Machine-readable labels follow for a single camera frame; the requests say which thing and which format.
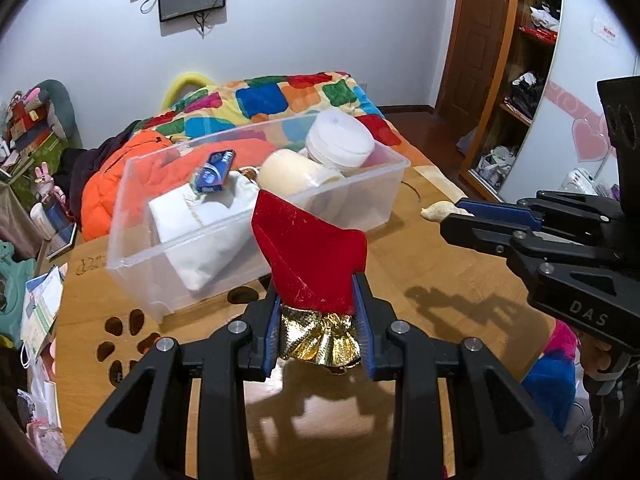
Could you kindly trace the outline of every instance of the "clear plastic storage box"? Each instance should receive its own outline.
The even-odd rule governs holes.
[[[140,308],[160,321],[167,314],[270,272],[251,234],[230,263],[206,286],[196,291],[185,286],[171,255],[178,251],[183,256],[194,254],[194,258],[201,258],[207,242],[211,245],[212,240],[226,237],[238,226],[249,225],[253,211],[245,210],[161,243],[149,205],[158,197],[154,172],[201,146],[210,145],[211,151],[215,152],[219,146],[216,143],[229,140],[261,139],[278,149],[289,148],[297,152],[304,147],[314,120],[315,116],[307,115],[251,124],[176,144],[127,162],[113,212],[107,268]],[[406,158],[377,142],[373,154],[359,170],[337,182],[307,189],[286,199],[335,226],[367,231],[389,220],[402,173],[409,164]],[[185,176],[175,187],[189,180],[190,176]]]

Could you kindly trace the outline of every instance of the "blue package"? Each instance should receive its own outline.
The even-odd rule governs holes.
[[[205,194],[222,191],[235,158],[234,150],[211,153],[194,179],[194,192]]]

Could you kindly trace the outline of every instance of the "shelf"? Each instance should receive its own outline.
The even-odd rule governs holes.
[[[491,186],[491,184],[482,178],[473,168],[469,168],[463,176],[465,177],[465,180],[485,199],[493,200],[494,202],[503,202],[498,195],[498,192]]]
[[[523,36],[525,36],[526,38],[529,38],[531,41],[537,43],[538,45],[547,46],[549,48],[555,48],[556,47],[555,43],[547,43],[546,41],[542,41],[542,40],[540,40],[539,37],[534,36],[533,34],[529,34],[526,30],[522,30],[521,27],[518,27],[518,30],[520,31],[520,33]]]
[[[527,127],[531,126],[531,123],[533,121],[531,121],[531,119],[529,119],[528,117],[524,116],[522,113],[520,113],[518,110],[516,110],[516,108],[514,108],[513,106],[505,103],[505,102],[501,102],[500,103],[500,108],[502,110],[504,110],[505,112],[507,112],[509,115],[511,115],[512,117],[515,117],[517,120],[519,120],[522,124],[526,125]]]

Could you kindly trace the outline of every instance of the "white paper sign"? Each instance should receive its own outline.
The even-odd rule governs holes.
[[[611,18],[607,18],[606,16],[597,15],[593,19],[593,26],[591,27],[591,31],[598,37],[602,38],[607,43],[612,44],[613,46],[618,46],[620,42],[620,33],[618,31],[618,26]]]

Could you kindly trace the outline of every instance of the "white round container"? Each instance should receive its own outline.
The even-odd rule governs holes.
[[[347,173],[362,166],[374,148],[367,127],[338,108],[320,112],[306,137],[311,159]]]

